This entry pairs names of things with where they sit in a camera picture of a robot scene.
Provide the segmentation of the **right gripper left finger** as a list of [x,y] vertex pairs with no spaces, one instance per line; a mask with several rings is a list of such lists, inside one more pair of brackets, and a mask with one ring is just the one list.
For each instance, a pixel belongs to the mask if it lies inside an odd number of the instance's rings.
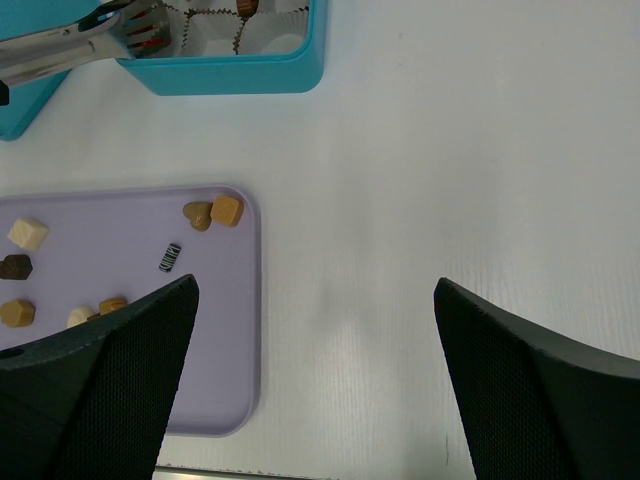
[[199,304],[193,275],[1,352],[4,479],[149,479]]

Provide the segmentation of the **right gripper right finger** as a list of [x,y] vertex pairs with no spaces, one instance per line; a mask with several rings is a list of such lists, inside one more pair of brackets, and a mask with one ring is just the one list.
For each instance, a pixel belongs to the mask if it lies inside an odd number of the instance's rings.
[[435,288],[434,313],[477,478],[638,478],[638,361],[447,278]]

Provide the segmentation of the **striped dark chocolate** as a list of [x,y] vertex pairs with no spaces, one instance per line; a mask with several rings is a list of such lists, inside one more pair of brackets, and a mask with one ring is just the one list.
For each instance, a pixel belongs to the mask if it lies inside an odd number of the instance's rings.
[[181,253],[182,247],[176,243],[169,243],[158,265],[160,271],[170,273]]

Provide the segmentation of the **teal box lid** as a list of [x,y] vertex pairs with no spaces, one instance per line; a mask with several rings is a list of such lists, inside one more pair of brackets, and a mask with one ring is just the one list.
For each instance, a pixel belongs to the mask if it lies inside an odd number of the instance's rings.
[[66,78],[61,73],[10,89],[10,103],[1,107],[1,140],[13,141],[29,127]]

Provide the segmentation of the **metal serving tongs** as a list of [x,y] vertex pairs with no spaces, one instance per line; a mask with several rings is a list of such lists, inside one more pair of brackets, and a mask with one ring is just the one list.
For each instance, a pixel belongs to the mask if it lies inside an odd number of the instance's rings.
[[134,60],[131,38],[171,36],[167,6],[160,1],[110,1],[76,22],[3,40],[1,82],[20,86],[104,59]]

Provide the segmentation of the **red lips chocolate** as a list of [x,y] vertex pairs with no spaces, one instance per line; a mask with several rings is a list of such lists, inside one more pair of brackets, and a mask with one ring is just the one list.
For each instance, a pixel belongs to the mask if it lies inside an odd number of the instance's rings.
[[155,55],[171,44],[171,36],[166,32],[153,33],[145,38],[141,36],[132,37],[131,40],[132,43],[128,44],[128,48],[136,58]]

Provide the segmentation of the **brown log chocolate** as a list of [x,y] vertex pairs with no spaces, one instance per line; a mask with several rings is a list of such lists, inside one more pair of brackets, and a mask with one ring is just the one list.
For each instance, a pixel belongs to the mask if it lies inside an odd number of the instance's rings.
[[259,8],[259,0],[236,0],[237,13],[241,18],[253,16]]

